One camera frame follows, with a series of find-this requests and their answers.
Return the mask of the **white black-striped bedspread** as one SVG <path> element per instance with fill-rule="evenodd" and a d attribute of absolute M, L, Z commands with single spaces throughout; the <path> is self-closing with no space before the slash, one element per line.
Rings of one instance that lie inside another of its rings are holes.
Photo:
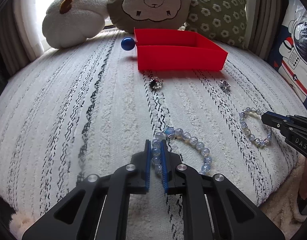
<path fill-rule="evenodd" d="M 296 204 L 304 158 L 273 131 L 269 146 L 245 137 L 246 107 L 307 115 L 297 95 L 265 61 L 224 46 L 219 73 L 138 71 L 124 33 L 109 30 L 67 50 L 50 50 L 8 82 L 0 96 L 0 196 L 16 239 L 87 175 L 127 164 L 166 126 L 209 148 L 211 174 L 224 174 L 290 238 L 305 217 Z"/>

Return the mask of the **green daisy pattern pillow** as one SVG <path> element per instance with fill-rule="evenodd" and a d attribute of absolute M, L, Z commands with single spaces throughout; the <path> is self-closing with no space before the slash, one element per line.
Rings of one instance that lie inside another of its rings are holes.
<path fill-rule="evenodd" d="M 191 0 L 186 31 L 245 48 L 246 0 Z"/>

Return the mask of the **red plastic tray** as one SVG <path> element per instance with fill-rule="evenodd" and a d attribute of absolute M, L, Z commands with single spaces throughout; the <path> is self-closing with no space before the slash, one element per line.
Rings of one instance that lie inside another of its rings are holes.
<path fill-rule="evenodd" d="M 173 29 L 134 29 L 138 70 L 221 71 L 228 52 L 206 37 Z"/>

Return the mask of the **astronaut print pillow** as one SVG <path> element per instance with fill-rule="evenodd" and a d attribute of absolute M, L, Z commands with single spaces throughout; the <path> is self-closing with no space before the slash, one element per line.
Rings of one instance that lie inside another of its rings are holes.
<path fill-rule="evenodd" d="M 294 90 L 307 110 L 307 10 L 289 0 L 268 63 Z"/>

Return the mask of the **blue ball knob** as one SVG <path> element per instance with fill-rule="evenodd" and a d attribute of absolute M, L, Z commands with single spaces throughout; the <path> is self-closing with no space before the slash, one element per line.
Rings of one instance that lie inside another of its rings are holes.
<path fill-rule="evenodd" d="M 122 39 L 121 48 L 125 51 L 133 50 L 136 46 L 136 41 L 132 37 L 125 37 Z"/>

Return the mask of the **white pumpkin plush cushion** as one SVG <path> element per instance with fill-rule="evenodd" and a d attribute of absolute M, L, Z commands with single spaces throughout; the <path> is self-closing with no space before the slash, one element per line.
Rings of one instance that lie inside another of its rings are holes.
<path fill-rule="evenodd" d="M 107 18 L 107 0 L 54 0 L 46 11 L 42 34 L 52 48 L 69 48 L 98 35 Z"/>

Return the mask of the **round beige sheep cushion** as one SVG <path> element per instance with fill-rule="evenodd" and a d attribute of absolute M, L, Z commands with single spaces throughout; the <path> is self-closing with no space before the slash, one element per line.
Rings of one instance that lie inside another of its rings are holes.
<path fill-rule="evenodd" d="M 108 0 L 109 18 L 118 29 L 179 29 L 189 14 L 191 0 Z"/>

